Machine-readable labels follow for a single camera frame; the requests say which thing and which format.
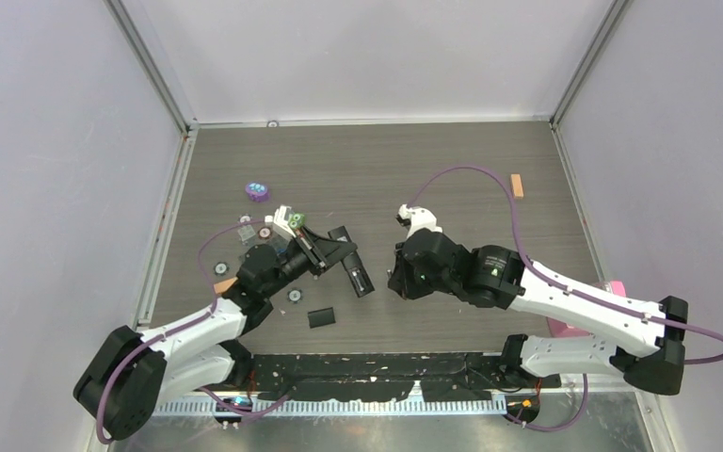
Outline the black remote control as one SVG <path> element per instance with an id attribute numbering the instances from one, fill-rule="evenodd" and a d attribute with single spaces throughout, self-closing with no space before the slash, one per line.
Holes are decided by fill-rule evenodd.
<path id="1" fill-rule="evenodd" d="M 351 243 L 352 239 L 345 226 L 334 228 L 328 232 L 329 238 Z M 362 262 L 358 252 L 355 250 L 348 254 L 343 260 L 342 265 L 345 269 L 350 283 L 356 296 L 360 299 L 375 291 L 375 287 L 369 277 L 369 274 Z"/>

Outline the black battery cover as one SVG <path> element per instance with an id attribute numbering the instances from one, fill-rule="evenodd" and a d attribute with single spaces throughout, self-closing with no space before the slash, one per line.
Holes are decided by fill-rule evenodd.
<path id="1" fill-rule="evenodd" d="M 307 313 L 310 329 L 316 329 L 336 323 L 336 316 L 332 307 L 314 310 Z"/>

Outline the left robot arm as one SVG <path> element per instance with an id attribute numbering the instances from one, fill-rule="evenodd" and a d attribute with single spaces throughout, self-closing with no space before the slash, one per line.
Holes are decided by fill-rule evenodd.
<path id="1" fill-rule="evenodd" d="M 158 405 L 202 386 L 243 388 L 253 360 L 239 339 L 270 315 L 271 297 L 305 273 L 325 273 L 357 248 L 302 227 L 284 252 L 268 244 L 249 248 L 232 285 L 207 307 L 155 329 L 123 325 L 110 332 L 72 391 L 94 418 L 99 442 L 131 437 Z"/>

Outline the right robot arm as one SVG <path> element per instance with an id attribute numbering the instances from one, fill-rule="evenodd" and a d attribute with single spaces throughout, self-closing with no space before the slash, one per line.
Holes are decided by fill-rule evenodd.
<path id="1" fill-rule="evenodd" d="M 514 250 L 467 250 L 429 230 L 396 244 L 394 257 L 388 286 L 403 299 L 443 293 L 477 308 L 540 315 L 584 331 L 577 337 L 508 336 L 499 369 L 512 386 L 555 374 L 599 374 L 661 396 L 681 391 L 688 319 L 683 299 L 629 299 L 537 261 L 525 263 Z"/>

